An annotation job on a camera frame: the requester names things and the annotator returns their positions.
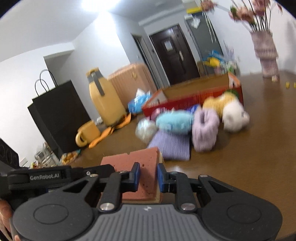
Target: yellow thermos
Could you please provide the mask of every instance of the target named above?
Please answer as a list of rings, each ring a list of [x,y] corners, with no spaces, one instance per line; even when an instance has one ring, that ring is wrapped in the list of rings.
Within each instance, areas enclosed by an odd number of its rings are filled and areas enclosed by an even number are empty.
[[[126,110],[119,99],[111,82],[103,77],[99,68],[87,72],[89,93],[106,126],[117,123]]]

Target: pink suitcase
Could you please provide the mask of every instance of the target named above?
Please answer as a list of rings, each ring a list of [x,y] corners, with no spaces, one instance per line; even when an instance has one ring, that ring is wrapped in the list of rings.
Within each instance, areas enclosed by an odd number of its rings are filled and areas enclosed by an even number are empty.
[[[113,84],[123,106],[127,109],[128,103],[136,97],[138,89],[144,92],[157,91],[150,71],[145,64],[130,64],[108,77]]]

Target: front door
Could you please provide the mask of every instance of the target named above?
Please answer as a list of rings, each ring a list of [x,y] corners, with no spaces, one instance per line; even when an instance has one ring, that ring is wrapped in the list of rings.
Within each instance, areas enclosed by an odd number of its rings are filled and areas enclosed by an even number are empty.
[[[179,25],[153,34],[150,38],[171,85],[200,76]]]

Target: white logo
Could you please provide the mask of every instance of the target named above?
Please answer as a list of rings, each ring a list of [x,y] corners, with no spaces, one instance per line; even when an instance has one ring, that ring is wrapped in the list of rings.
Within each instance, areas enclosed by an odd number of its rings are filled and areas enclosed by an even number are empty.
[[[144,210],[149,212],[149,210],[152,210],[152,207],[147,206],[146,208],[144,208]]]
[[[39,175],[39,176],[30,176],[30,180],[46,180],[46,179],[54,179],[54,178],[59,178],[59,173],[56,174],[51,174],[51,175]]]

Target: door handle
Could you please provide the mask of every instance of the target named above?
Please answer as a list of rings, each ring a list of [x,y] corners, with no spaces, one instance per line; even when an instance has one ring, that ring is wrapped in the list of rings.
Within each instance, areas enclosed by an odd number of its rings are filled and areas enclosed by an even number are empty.
[[[184,61],[184,57],[183,57],[182,51],[179,51],[179,55],[180,55],[181,60]]]

